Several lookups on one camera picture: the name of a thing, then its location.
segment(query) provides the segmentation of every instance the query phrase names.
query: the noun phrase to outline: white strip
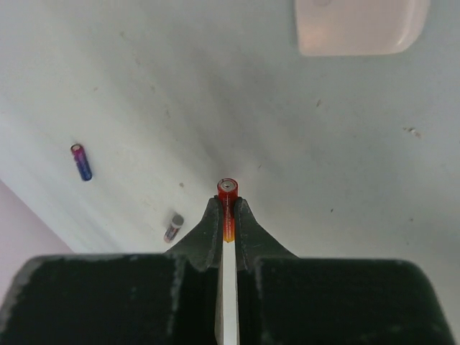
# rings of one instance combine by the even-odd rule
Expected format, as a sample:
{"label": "white strip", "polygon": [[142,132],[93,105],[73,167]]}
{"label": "white strip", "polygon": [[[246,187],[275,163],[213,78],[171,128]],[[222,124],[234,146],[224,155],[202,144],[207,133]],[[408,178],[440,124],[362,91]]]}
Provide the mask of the white strip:
{"label": "white strip", "polygon": [[222,285],[224,310],[224,344],[238,344],[238,313],[236,303],[236,257],[235,242],[224,242],[224,252],[222,254],[224,262],[224,283]]}

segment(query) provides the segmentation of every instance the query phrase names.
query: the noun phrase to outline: white plastic object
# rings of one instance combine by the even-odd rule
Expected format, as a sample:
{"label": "white plastic object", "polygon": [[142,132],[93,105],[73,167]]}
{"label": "white plastic object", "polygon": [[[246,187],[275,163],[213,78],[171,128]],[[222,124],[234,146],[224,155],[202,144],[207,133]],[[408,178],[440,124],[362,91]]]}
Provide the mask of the white plastic object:
{"label": "white plastic object", "polygon": [[300,52],[381,55],[402,52],[422,32],[430,0],[295,0]]}

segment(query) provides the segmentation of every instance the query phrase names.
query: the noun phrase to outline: white floor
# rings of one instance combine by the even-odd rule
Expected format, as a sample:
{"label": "white floor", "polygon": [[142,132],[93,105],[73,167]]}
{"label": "white floor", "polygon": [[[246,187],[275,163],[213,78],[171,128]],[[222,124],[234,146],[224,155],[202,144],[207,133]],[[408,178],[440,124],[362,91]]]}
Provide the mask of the white floor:
{"label": "white floor", "polygon": [[416,262],[460,336],[459,12],[433,1],[399,55],[306,58],[289,1],[5,1],[0,179],[74,251],[160,252],[235,178],[298,255]]}

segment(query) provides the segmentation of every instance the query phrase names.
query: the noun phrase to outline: blue and purple battery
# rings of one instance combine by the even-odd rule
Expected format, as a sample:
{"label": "blue and purple battery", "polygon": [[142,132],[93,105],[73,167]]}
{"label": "blue and purple battery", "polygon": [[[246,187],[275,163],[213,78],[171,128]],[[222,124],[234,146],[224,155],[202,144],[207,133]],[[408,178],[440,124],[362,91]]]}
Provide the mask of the blue and purple battery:
{"label": "blue and purple battery", "polygon": [[93,173],[89,166],[88,158],[86,157],[85,148],[81,144],[74,144],[70,148],[73,159],[77,163],[78,172],[83,181],[89,181],[93,178]]}

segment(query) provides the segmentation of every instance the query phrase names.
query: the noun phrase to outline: orange battery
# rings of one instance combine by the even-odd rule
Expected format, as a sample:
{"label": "orange battery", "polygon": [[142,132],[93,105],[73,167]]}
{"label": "orange battery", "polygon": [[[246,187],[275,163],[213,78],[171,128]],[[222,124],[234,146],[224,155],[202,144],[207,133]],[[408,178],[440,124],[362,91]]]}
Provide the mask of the orange battery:
{"label": "orange battery", "polygon": [[234,207],[238,198],[238,183],[231,178],[223,178],[217,184],[217,196],[224,208],[224,241],[235,240]]}

